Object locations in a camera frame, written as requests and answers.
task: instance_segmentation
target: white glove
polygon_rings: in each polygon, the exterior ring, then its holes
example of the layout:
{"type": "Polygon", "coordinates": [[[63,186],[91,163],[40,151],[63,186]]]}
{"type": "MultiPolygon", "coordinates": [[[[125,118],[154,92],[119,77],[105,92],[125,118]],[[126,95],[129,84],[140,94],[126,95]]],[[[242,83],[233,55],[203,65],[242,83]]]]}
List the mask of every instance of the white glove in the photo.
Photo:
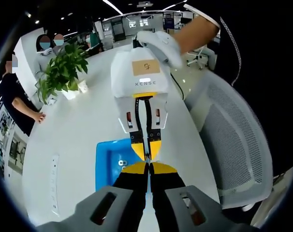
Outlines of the white glove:
{"type": "Polygon", "coordinates": [[[149,48],[160,62],[167,62],[170,67],[177,69],[182,68],[180,46],[169,34],[163,31],[140,31],[137,33],[137,41],[149,48]]]}

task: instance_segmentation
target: blue tray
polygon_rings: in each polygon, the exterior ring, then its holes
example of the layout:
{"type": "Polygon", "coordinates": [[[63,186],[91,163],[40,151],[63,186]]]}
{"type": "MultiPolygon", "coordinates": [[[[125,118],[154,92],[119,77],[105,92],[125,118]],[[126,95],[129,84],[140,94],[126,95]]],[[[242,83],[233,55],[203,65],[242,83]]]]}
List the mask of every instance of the blue tray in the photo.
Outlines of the blue tray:
{"type": "Polygon", "coordinates": [[[97,144],[95,164],[95,191],[113,185],[122,171],[119,160],[127,166],[142,161],[133,151],[130,139],[102,142],[97,144]]]}

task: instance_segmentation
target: white flower pot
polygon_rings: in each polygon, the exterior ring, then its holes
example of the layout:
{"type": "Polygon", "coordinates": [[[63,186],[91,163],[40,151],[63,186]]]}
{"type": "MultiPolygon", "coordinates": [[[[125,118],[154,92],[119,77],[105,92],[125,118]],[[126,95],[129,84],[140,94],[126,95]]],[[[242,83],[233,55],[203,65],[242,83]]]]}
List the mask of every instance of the white flower pot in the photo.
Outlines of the white flower pot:
{"type": "Polygon", "coordinates": [[[68,90],[68,92],[66,92],[65,90],[62,90],[61,92],[62,94],[64,94],[64,96],[68,100],[74,99],[80,93],[78,90],[77,91],[68,90]]]}

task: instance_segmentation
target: forearm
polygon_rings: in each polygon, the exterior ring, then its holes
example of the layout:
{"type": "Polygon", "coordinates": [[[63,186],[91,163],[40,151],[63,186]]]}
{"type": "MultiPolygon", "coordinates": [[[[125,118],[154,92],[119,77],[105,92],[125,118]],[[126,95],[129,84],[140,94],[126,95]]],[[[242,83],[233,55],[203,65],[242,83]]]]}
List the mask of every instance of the forearm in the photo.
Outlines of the forearm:
{"type": "Polygon", "coordinates": [[[181,48],[186,53],[206,45],[218,33],[219,28],[202,16],[196,17],[182,30],[174,35],[181,48]]]}
{"type": "Polygon", "coordinates": [[[20,98],[15,98],[12,102],[12,105],[15,109],[20,111],[21,113],[27,115],[28,117],[33,118],[35,111],[30,109],[20,98]]]}

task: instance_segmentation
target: human hand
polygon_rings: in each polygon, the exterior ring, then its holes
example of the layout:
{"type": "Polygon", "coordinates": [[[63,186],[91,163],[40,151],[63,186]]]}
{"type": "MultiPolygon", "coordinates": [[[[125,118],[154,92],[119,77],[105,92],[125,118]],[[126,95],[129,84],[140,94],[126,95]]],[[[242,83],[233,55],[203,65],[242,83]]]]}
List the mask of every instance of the human hand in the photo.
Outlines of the human hand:
{"type": "Polygon", "coordinates": [[[42,112],[35,112],[32,117],[36,122],[42,123],[45,119],[45,114],[42,112]]]}

